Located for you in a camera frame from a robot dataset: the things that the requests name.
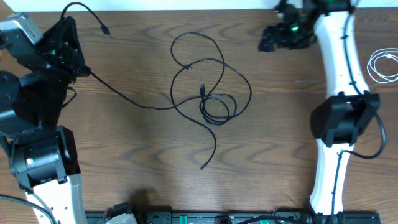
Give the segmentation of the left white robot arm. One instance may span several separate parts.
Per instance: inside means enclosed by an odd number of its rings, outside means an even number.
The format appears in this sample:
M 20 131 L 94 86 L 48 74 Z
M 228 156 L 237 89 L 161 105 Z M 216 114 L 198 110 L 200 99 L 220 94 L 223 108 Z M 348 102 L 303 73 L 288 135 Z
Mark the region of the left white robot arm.
M 136 223 L 129 203 L 86 213 L 73 132 L 58 124 L 86 65 L 72 17 L 41 32 L 25 13 L 1 22 L 1 48 L 29 70 L 1 72 L 1 146 L 39 223 Z

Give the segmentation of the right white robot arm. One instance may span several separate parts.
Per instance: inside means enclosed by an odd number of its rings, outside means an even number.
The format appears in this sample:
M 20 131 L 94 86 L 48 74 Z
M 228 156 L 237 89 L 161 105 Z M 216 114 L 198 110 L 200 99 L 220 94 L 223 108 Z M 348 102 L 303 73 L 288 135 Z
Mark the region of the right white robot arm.
M 304 49 L 318 42 L 326 75 L 326 100 L 310 115 L 310 130 L 318 147 L 312 212 L 330 219 L 343 212 L 343 186 L 350 156 L 371 160 L 386 145 L 386 131 L 377 113 L 380 97 L 371 93 L 358 58 L 354 36 L 356 5 L 344 1 L 304 1 L 298 9 L 279 1 L 275 13 L 281 23 L 264 29 L 258 49 Z M 373 155 L 355 152 L 354 145 L 375 119 L 381 145 Z

